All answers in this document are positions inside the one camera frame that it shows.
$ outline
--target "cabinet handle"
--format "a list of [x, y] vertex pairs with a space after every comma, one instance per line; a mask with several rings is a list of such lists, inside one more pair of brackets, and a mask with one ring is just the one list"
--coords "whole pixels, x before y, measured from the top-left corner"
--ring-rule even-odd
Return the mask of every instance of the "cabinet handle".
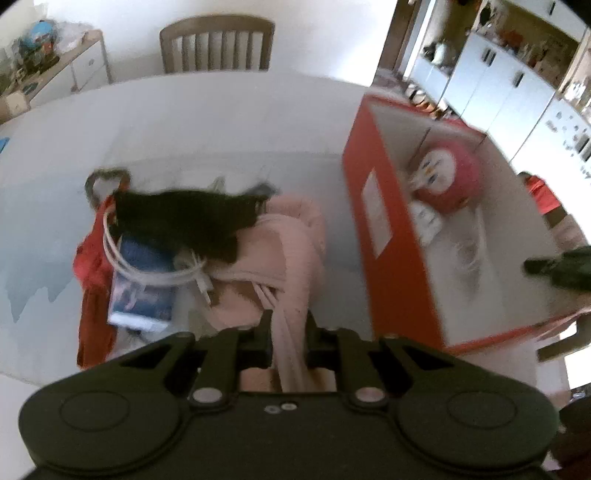
[[523, 77], [525, 76], [525, 73], [523, 72], [519, 72], [516, 76], [515, 76], [515, 81], [513, 82], [513, 87], [518, 88], [519, 85], [521, 85], [521, 80], [523, 80]]

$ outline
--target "white label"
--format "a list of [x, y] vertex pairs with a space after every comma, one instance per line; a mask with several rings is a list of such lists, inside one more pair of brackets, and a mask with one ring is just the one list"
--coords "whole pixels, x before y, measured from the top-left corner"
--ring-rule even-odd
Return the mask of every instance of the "white label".
[[384, 205], [382, 192], [379, 189], [375, 170], [369, 173], [361, 196], [363, 206], [365, 207], [369, 236], [371, 237], [371, 243], [374, 248], [374, 256], [378, 258], [392, 239], [392, 229], [390, 228], [388, 212]]

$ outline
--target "red cloth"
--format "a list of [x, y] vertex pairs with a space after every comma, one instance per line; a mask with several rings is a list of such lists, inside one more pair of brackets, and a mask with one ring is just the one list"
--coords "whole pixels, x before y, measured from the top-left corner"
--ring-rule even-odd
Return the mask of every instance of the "red cloth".
[[525, 181], [525, 186], [534, 198], [541, 215], [545, 215], [560, 206], [558, 198], [554, 196], [552, 190], [548, 188], [546, 182], [541, 178], [532, 175]]
[[112, 204], [109, 196], [99, 206], [92, 230], [74, 257], [74, 274], [84, 289], [78, 330], [77, 363], [81, 368], [104, 362], [115, 344], [116, 329], [107, 323], [113, 266], [103, 250], [103, 216]]

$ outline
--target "wooden countertop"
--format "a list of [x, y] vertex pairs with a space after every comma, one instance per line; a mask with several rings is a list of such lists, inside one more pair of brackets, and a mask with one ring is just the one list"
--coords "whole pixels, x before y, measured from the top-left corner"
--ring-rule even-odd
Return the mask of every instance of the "wooden countertop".
[[60, 55], [60, 61], [58, 61], [53, 67], [44, 71], [42, 74], [36, 74], [32, 77], [29, 77], [26, 82], [22, 84], [20, 90], [22, 91], [27, 85], [31, 83], [38, 82], [37, 87], [32, 91], [29, 92], [25, 97], [27, 98], [27, 102], [30, 102], [33, 97], [39, 93], [39, 91], [47, 85], [58, 73], [60, 73], [64, 68], [66, 68], [72, 61], [79, 57], [82, 53], [88, 50], [91, 46], [93, 46], [98, 41], [101, 41], [103, 34], [101, 30], [89, 30], [82, 42], [76, 48], [73, 48], [70, 51]]

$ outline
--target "pink garment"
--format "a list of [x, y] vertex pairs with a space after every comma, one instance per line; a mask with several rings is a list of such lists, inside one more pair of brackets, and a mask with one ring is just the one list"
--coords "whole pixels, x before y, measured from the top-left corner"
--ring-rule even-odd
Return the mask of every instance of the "pink garment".
[[218, 303], [208, 321], [217, 328], [255, 325], [272, 309], [273, 369], [243, 372], [244, 390], [272, 391], [274, 371], [281, 390], [334, 390], [328, 371], [304, 363], [304, 330], [310, 299], [324, 283], [324, 218], [308, 199], [272, 197], [256, 224], [238, 232], [234, 264], [208, 262]]

